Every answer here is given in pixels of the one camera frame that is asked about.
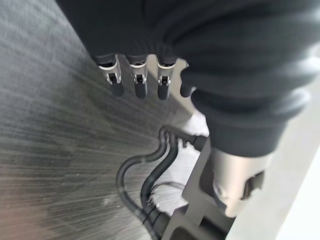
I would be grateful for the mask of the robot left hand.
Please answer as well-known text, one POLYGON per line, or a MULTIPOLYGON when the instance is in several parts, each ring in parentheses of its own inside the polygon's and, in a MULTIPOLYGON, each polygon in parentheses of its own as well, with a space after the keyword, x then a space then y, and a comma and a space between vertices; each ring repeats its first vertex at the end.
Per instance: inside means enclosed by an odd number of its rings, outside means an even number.
POLYGON ((228 217, 250 196, 290 119, 307 104, 303 87, 320 72, 317 0, 59 0, 99 65, 111 54, 154 54, 182 71, 183 93, 206 117, 213 188, 228 217))

